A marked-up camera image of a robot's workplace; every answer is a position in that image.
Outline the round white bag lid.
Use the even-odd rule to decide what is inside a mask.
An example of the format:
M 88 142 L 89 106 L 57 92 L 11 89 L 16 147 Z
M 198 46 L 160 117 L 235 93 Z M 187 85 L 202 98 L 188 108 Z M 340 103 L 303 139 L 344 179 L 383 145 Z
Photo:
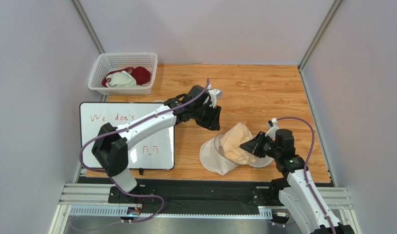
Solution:
M 268 156 L 263 158 L 255 157 L 255 160 L 249 161 L 248 165 L 254 168 L 264 168 L 269 166 L 273 161 L 274 159 Z

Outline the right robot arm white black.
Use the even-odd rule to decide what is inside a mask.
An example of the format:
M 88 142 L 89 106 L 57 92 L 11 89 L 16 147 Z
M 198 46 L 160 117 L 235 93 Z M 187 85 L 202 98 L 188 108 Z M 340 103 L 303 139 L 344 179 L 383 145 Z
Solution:
M 287 129 L 275 131 L 275 137 L 259 132 L 240 148 L 258 158 L 275 160 L 283 177 L 271 181 L 276 199 L 290 212 L 304 234 L 353 234 L 350 225 L 344 225 L 321 197 L 305 161 L 296 154 L 293 133 Z

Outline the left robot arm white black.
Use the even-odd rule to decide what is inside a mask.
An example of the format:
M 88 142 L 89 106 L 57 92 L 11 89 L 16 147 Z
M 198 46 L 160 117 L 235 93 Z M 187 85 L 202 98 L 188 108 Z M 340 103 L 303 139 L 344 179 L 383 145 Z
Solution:
M 128 169 L 129 150 L 153 134 L 191 119 L 202 128 L 220 130 L 221 107 L 217 100 L 221 97 L 222 91 L 210 84 L 195 85 L 188 93 L 166 100 L 159 108 L 136 120 L 119 126 L 102 125 L 98 136 L 90 140 L 94 144 L 91 152 L 122 194 L 139 197 L 131 193 L 137 182 Z

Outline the beige bra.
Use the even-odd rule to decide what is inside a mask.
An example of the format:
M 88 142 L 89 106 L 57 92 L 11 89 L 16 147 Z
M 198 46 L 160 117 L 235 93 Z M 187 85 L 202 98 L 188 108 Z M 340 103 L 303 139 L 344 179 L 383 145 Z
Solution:
M 256 162 L 256 157 L 240 148 L 240 145 L 253 139 L 247 126 L 241 122 L 236 124 L 221 138 L 220 143 L 224 157 L 237 165 L 248 165 Z

